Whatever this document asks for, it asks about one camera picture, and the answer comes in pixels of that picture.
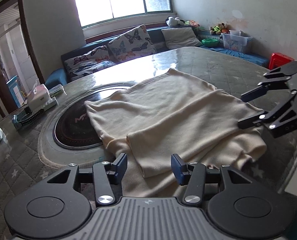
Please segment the cream knit garment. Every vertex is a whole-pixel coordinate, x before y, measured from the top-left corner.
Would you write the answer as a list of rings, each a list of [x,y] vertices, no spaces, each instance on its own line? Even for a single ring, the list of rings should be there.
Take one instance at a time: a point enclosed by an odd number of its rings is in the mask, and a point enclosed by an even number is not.
[[[241,169],[267,149],[260,128],[237,126],[259,108],[175,69],[84,105],[105,150],[127,154],[125,196],[181,195],[184,189],[171,170],[173,154],[210,168]]]

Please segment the red plastic stool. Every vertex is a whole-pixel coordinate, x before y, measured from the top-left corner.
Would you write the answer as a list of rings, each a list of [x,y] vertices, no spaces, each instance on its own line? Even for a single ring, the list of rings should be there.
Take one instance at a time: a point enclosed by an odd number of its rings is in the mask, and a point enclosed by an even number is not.
[[[272,55],[270,57],[268,69],[273,70],[273,69],[275,69],[277,67],[281,67],[282,65],[287,64],[291,61],[294,61],[294,59],[292,57],[285,55],[285,54],[272,53]]]

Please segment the clear plastic storage box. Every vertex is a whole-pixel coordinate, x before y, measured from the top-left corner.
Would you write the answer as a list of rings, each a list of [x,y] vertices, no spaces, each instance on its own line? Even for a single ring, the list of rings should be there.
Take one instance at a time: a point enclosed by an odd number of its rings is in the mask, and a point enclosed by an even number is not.
[[[251,52],[253,37],[222,33],[223,47],[225,49],[248,54]]]

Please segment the colourful plush toys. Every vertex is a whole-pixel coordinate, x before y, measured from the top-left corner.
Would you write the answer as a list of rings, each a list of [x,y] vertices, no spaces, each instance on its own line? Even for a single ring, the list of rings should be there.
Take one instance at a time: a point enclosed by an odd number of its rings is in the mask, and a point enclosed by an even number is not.
[[[221,35],[222,33],[228,34],[229,28],[227,23],[218,23],[214,27],[210,27],[210,34],[211,35]]]

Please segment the green bowl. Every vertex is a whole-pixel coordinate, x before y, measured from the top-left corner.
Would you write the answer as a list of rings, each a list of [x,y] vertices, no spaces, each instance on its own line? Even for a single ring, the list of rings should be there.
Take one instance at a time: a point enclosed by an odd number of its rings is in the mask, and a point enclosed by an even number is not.
[[[213,48],[219,45],[219,40],[215,38],[205,38],[202,39],[202,44],[208,48]]]

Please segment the round black induction cooktop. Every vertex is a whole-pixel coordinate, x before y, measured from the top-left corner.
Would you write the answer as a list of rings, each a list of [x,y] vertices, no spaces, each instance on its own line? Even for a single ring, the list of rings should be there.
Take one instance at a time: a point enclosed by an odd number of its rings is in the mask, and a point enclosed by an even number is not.
[[[127,90],[131,85],[109,85],[89,91],[68,105],[53,128],[53,139],[61,148],[67,150],[87,150],[102,145],[92,127],[85,101],[99,101],[121,90]]]

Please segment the white pink box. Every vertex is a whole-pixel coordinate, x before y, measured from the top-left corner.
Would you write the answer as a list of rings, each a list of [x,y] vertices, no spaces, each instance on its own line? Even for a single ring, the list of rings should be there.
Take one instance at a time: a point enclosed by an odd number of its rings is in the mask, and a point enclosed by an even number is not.
[[[47,87],[44,84],[37,85],[28,95],[27,106],[32,112],[37,111],[50,99],[51,98]]]

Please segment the plain grey cushion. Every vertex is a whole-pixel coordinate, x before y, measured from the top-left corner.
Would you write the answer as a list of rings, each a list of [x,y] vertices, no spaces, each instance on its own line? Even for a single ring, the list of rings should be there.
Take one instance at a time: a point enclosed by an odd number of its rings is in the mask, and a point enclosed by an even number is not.
[[[161,30],[169,50],[182,47],[200,47],[202,43],[191,27],[167,28]]]

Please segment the small green packet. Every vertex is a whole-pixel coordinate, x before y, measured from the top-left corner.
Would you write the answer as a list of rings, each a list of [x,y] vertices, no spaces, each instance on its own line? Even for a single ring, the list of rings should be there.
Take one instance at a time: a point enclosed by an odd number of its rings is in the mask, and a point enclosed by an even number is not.
[[[64,87],[63,85],[59,84],[49,90],[49,95],[51,98],[53,98],[54,96],[61,94],[63,92],[64,92]]]

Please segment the black white plush toy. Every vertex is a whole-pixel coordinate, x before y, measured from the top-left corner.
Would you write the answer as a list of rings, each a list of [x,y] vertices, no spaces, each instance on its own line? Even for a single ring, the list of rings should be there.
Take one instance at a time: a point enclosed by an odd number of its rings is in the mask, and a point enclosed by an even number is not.
[[[185,25],[185,21],[181,20],[178,17],[168,17],[168,19],[166,20],[166,24],[169,27],[180,27],[180,26],[184,26]]]

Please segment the blue white carton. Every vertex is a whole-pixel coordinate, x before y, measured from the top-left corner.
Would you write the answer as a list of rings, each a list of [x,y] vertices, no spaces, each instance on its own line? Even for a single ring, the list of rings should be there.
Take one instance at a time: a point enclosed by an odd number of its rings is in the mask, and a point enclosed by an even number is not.
[[[21,90],[18,77],[15,75],[6,82],[16,106],[20,108],[25,102],[24,92]]]

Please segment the butterfly pillow lying flat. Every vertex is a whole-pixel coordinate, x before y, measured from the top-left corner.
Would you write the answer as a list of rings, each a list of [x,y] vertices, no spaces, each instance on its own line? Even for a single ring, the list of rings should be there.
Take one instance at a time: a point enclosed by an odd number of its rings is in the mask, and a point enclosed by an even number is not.
[[[64,61],[69,79],[75,81],[84,76],[115,66],[106,46],[99,46],[91,51]]]

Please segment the butterfly pillow standing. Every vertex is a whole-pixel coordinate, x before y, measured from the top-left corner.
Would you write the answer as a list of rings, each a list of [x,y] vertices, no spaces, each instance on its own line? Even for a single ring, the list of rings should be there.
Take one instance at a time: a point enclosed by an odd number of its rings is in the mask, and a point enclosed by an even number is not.
[[[108,48],[119,63],[153,55],[157,52],[144,24],[111,40],[108,43]]]

